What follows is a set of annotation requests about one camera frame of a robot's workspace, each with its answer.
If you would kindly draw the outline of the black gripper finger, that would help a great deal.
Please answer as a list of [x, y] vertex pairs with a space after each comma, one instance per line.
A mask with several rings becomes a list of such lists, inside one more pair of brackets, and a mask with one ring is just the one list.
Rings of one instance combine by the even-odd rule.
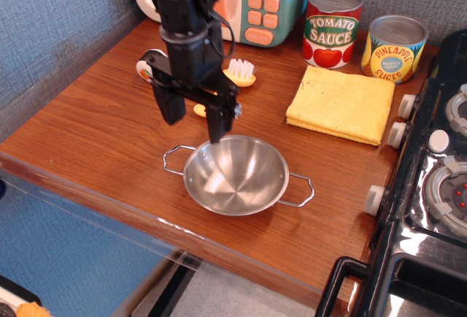
[[153, 85], [153, 93], [163, 119], [170, 126], [185, 117], [185, 99], [178, 94], [176, 89]]
[[215, 144], [231, 130], [234, 121], [234, 108], [230, 105], [222, 107], [209, 105], [206, 108], [209, 141]]

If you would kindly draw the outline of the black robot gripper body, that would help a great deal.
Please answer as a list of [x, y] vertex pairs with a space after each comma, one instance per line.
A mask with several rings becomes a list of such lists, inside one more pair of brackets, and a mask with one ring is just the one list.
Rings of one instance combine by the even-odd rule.
[[239, 89], [224, 74], [223, 41], [220, 29], [209, 26], [196, 33], [178, 34], [159, 30], [169, 59], [156, 69], [152, 85], [174, 88], [184, 99], [205, 105], [234, 108], [234, 119], [242, 113], [236, 101]]

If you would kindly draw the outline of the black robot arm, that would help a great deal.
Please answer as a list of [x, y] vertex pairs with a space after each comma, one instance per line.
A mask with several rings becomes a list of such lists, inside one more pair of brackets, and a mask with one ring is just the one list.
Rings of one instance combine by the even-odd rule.
[[141, 62], [149, 72], [155, 100], [165, 122], [173, 125], [186, 113], [187, 99], [206, 108], [209, 140], [217, 143], [231, 130], [241, 107], [238, 87], [221, 68], [227, 54], [214, 10], [217, 0], [152, 0], [161, 17], [160, 36], [168, 53], [146, 53]]

